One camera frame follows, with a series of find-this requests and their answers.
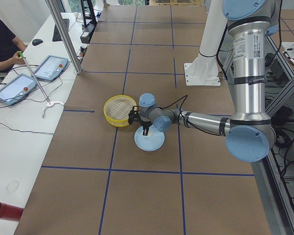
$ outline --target white table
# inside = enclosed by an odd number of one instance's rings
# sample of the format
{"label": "white table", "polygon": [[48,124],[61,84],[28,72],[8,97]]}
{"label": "white table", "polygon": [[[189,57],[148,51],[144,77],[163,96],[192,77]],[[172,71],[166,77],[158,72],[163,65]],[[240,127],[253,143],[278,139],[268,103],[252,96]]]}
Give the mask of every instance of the white table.
{"label": "white table", "polygon": [[[81,23],[75,21],[73,13],[62,13],[63,18],[70,19],[69,35],[76,53],[82,44],[79,36],[82,34]],[[62,41],[52,42],[54,20],[50,15],[34,39],[44,42],[37,46],[30,44],[24,52],[31,65],[39,65],[48,55],[66,57],[70,60]],[[18,73],[30,75],[27,68],[17,69]],[[7,83],[17,75],[11,71],[4,82]],[[50,96],[51,101],[66,102],[73,86],[76,73],[72,64],[60,76],[63,85]],[[41,82],[49,95],[61,84],[60,79],[52,83]],[[44,100],[40,90],[31,93],[27,98]],[[42,108],[47,102],[23,100],[11,107],[0,109],[0,122],[12,129],[30,130],[36,132],[54,133],[61,117],[63,106],[55,105],[46,110],[46,117],[42,118]],[[18,207],[25,207],[37,174],[49,147],[52,135],[21,133],[11,131],[0,125],[0,201]],[[0,234],[13,234],[17,222],[0,220]]]}

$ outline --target yellow sieve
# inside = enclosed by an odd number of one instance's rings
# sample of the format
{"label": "yellow sieve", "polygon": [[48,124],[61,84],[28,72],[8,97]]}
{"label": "yellow sieve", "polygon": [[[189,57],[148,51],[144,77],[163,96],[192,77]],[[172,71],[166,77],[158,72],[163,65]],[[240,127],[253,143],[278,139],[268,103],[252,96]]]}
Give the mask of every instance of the yellow sieve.
{"label": "yellow sieve", "polygon": [[129,125],[128,114],[133,106],[136,106],[136,102],[131,97],[127,95],[116,95],[108,99],[104,104],[103,113],[111,125],[125,127]]}

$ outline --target computer mouse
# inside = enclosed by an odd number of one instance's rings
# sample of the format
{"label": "computer mouse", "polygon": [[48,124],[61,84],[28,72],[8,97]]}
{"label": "computer mouse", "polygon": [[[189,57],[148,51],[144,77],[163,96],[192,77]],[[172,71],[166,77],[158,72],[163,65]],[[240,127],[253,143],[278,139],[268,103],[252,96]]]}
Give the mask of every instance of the computer mouse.
{"label": "computer mouse", "polygon": [[43,42],[44,42],[43,40],[36,38],[36,39],[34,39],[32,41],[32,44],[33,44],[33,46],[37,46],[37,45],[39,45],[40,43],[43,43]]}

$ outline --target keyboard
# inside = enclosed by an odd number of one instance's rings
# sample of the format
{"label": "keyboard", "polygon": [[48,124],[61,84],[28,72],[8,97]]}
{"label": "keyboard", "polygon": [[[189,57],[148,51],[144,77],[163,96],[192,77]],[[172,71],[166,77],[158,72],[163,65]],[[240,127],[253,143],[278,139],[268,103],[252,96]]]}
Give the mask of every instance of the keyboard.
{"label": "keyboard", "polygon": [[[63,19],[63,22],[64,22],[65,27],[67,28],[67,31],[69,31],[70,19]],[[53,42],[62,41],[59,29],[56,25],[54,26],[54,30],[53,30],[52,41]]]}

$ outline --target red cylinder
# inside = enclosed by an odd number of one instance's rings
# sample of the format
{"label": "red cylinder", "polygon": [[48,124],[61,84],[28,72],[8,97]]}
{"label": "red cylinder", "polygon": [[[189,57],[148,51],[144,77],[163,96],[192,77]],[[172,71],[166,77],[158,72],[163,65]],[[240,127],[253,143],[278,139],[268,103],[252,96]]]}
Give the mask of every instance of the red cylinder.
{"label": "red cylinder", "polygon": [[0,219],[10,221],[20,221],[23,213],[23,208],[15,207],[9,204],[0,202]]}

